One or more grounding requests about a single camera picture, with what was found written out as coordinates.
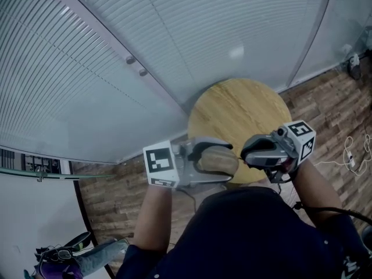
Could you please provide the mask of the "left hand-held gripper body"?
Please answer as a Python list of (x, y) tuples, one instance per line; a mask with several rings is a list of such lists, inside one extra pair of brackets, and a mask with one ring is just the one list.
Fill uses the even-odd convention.
[(188, 139), (171, 143), (163, 141), (143, 148), (148, 184), (163, 188), (176, 189), (187, 187), (198, 182), (195, 168), (195, 147), (199, 139)]

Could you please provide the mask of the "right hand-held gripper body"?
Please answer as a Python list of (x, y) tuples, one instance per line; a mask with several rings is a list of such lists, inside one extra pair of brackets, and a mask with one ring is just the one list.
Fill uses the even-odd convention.
[(280, 156), (278, 163), (268, 169), (267, 177), (275, 184), (292, 181), (314, 150), (316, 132), (305, 121), (297, 120), (285, 123), (270, 135), (278, 144)]

